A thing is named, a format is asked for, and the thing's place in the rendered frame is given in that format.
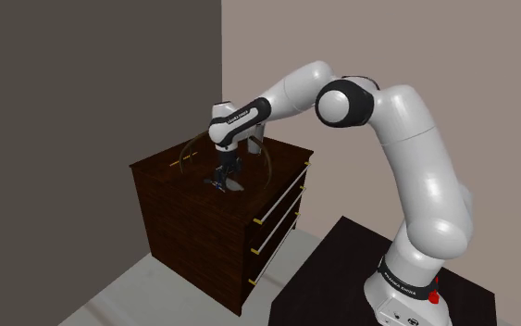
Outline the thin brown hoop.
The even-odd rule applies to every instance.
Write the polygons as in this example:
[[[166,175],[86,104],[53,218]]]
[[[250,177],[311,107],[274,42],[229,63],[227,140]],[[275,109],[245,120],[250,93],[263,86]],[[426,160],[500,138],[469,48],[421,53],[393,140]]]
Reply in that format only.
[[[182,158],[185,157],[185,156],[190,155],[191,153],[193,153],[193,151],[192,151],[193,145],[198,140],[200,140],[201,138],[203,138],[203,137],[205,137],[207,135],[208,135],[208,132],[202,132],[202,133],[198,134],[197,136],[193,137],[186,145],[184,145],[184,147],[180,151],[180,155],[179,155],[180,172],[183,172],[183,161],[182,161]],[[272,161],[271,161],[270,154],[269,154],[266,146],[262,143],[262,141],[259,140],[254,135],[248,136],[247,140],[253,142],[260,149],[260,152],[264,155],[265,165],[267,166],[267,182],[266,182],[265,186],[268,186],[268,184],[271,181],[272,175],[273,175],[273,167],[272,167]],[[226,187],[225,182],[221,182],[221,184],[224,187],[225,191],[228,190],[227,187]]]

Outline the thin yellow and dark stick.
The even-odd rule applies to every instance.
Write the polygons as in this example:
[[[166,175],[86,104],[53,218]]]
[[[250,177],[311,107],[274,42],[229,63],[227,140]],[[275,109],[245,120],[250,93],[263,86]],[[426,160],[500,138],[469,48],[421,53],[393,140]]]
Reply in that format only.
[[[182,158],[182,161],[184,161],[184,160],[192,160],[192,158],[193,158],[195,155],[197,155],[197,154],[198,154],[198,152],[193,152],[193,153],[191,153],[190,155],[183,157],[183,158]],[[172,166],[178,165],[179,162],[180,162],[179,160],[176,160],[175,162],[170,163],[169,166],[172,167]]]

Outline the dark brown chest of drawers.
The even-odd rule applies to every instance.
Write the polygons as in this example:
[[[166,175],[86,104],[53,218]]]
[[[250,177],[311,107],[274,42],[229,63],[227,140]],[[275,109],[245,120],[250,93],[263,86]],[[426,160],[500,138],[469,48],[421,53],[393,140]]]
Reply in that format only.
[[[233,180],[244,190],[225,193],[213,180],[218,152],[205,136],[198,152],[179,164],[189,141],[131,165],[152,256],[235,315],[300,217],[312,150],[265,138],[273,175],[268,186],[264,156],[240,142],[242,171]]]

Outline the dark robot stand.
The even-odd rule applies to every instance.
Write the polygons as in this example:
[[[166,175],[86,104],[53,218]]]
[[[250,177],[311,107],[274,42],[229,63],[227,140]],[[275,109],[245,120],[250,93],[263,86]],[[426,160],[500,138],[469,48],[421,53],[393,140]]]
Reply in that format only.
[[[391,241],[342,217],[271,304],[268,326],[423,326],[401,308],[378,323],[364,283]],[[438,274],[453,326],[498,326],[495,294],[456,273]]]

